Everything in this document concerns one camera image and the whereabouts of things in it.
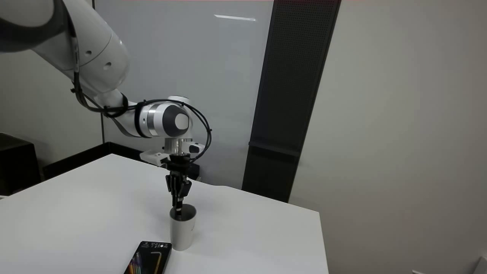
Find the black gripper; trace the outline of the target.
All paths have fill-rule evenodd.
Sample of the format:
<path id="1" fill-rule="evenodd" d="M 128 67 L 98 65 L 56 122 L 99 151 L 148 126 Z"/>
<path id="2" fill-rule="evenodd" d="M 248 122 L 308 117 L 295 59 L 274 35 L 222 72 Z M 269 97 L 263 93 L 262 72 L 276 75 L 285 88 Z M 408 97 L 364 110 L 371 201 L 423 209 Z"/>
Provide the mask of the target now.
<path id="1" fill-rule="evenodd" d="M 168 169 L 174 172 L 180 172 L 189 178 L 196 180 L 199 177 L 199 166 L 189 155 L 171 155 Z M 192 181 L 189 178 L 183 178 L 178 202 L 183 204 L 184 198 L 189 195 Z M 172 196 L 172 207 L 177 207 L 177 184 L 174 183 L 174 175 L 166 175 L 168 190 Z"/>

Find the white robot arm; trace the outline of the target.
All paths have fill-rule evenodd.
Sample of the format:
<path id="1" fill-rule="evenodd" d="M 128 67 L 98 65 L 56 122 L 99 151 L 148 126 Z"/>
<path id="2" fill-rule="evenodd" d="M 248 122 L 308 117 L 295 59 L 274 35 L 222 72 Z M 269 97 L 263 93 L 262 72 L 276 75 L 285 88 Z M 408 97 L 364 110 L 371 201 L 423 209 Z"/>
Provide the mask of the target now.
<path id="1" fill-rule="evenodd" d="M 195 108 L 180 96 L 134 102 L 120 91 L 129 59 L 123 41 L 85 0 L 0 0 L 0 50 L 32 50 L 72 82 L 76 101 L 129 137 L 168 145 L 168 189 L 180 209 L 190 181 Z"/>

